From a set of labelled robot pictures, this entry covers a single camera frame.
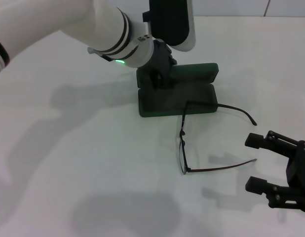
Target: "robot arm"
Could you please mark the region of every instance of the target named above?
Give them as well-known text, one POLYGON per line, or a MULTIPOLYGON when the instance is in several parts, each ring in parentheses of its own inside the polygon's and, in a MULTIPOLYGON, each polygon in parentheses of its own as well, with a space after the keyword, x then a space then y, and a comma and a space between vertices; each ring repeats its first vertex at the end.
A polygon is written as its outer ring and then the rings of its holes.
POLYGON ((0 71, 36 41, 63 30, 67 35, 129 67, 146 64, 153 40, 147 23, 132 22, 105 0, 0 0, 0 71))

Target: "white table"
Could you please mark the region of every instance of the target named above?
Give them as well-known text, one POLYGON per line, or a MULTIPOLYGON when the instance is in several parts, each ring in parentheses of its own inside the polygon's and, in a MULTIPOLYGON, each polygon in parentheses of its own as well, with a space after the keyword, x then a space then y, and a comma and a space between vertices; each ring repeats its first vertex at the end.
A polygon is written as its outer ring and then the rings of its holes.
POLYGON ((180 117, 141 118, 135 70, 55 33, 0 75, 0 237, 305 237, 305 213, 271 209, 250 176, 287 185, 287 159, 244 146, 269 130, 305 140, 305 18, 199 17, 179 64, 216 62, 219 109, 188 116, 194 167, 182 176, 180 117))

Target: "dark green stand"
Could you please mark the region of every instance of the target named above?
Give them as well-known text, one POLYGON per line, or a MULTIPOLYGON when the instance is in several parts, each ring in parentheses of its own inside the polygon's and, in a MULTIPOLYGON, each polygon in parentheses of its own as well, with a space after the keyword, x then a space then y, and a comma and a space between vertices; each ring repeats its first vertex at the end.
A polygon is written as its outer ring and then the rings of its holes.
MULTIPOLYGON (((142 117, 182 115, 188 100, 217 103, 211 84, 219 71, 216 63, 176 66, 169 47, 154 41, 151 60, 137 70, 139 113, 142 117)), ((217 107, 195 106, 187 114, 216 112, 217 107)))

